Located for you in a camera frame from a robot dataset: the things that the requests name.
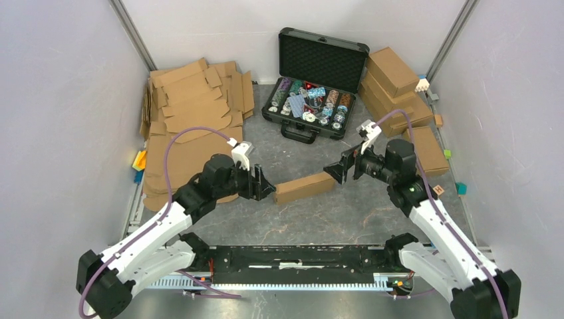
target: poker chip case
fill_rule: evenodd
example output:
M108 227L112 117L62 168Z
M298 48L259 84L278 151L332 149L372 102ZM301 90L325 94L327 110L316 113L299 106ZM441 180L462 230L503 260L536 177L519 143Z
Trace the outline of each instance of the poker chip case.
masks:
M263 117L280 124L282 136L298 142L343 138L369 47L292 28L280 31L278 44L281 77L262 108ZM306 98L304 112L296 117L302 100L296 100L298 94Z

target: case lid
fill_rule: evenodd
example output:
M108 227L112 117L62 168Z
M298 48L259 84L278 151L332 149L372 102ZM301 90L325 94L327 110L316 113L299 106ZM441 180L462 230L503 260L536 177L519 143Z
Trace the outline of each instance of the case lid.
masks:
M292 28L278 34L280 75L356 93L370 49Z

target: flattened cardboard stack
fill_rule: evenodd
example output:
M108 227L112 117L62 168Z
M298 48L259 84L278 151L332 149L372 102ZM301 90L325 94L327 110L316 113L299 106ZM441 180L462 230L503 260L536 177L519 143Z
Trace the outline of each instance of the flattened cardboard stack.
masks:
M426 125L433 119L427 104L415 93L419 78L391 49L372 53L366 63L368 72L360 83L358 95L368 111L379 120L395 109L403 109L414 127L414 145L427 176L438 176L448 171L448 162L431 128ZM380 125L387 137L406 132L410 140L407 121L403 114L395 114Z
M414 91L419 78L391 48L372 53L366 67L368 72L360 83L358 95L375 120L401 108L415 128L432 121L433 113ZM402 114L396 114L380 128L388 137L399 135L407 129L407 121Z
M251 73L237 72L235 61L208 65L201 58L182 68L153 71L148 87L150 103L145 104L140 128L148 141L143 192L145 206L158 211L168 198L163 159L170 140L186 128L207 126L242 141L243 119L253 114L255 103ZM168 154L172 190L218 153L231 155L231 147L216 134L197 130L179 137Z

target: black case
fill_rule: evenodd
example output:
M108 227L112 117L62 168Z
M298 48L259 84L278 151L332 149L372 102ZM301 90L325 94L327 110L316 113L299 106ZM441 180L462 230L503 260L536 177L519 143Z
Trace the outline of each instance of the black case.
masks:
M370 52L369 47L363 43L354 43L292 28L284 28L280 31L278 44L279 72L282 77L276 82L266 105L262 108L263 117L266 120L280 123L282 135L298 142L311 144L317 136L334 140L343 138L353 112L356 101L354 94L358 92L360 78ZM270 112L271 100L284 77L324 86L326 94L323 105L332 89L339 91L337 101L341 99L344 92L351 94L351 106L341 129L335 130L331 126L337 113L335 111L330 117L331 121L328 126L322 126L317 120L307 122L291 114L282 115L282 107L278 107L276 112ZM298 129L301 132L291 132L287 128Z

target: robotic arm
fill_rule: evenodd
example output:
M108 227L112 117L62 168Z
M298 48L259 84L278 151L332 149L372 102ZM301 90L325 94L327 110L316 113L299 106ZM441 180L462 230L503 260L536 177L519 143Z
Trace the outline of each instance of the robotic arm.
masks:
M450 303L457 319L503 318L500 304L504 304L508 318L515 318L521 293L519 277L512 270L500 271L453 222L434 191L425 185L426 180L417 175L413 144L390 140L385 156L376 155L372 145L380 128L368 120L357 131L364 142L343 152L339 162L324 170L344 183L347 171L354 166L353 179L367 174L388 184L391 202L425 232L442 257L430 254L413 235L403 234L386 242L388 262L418 273Z
M165 217L167 205L118 244L99 255L88 251L81 256L76 280L81 294L94 274L109 262L86 296L100 318L114 318L149 284L197 262L198 256L187 241L159 248L213 211L218 199L239 194L260 201L274 191L260 165L254 166L254 174L251 171L248 154L252 149L250 143L242 142L233 148L233 159L224 154L212 156L201 173L177 190Z

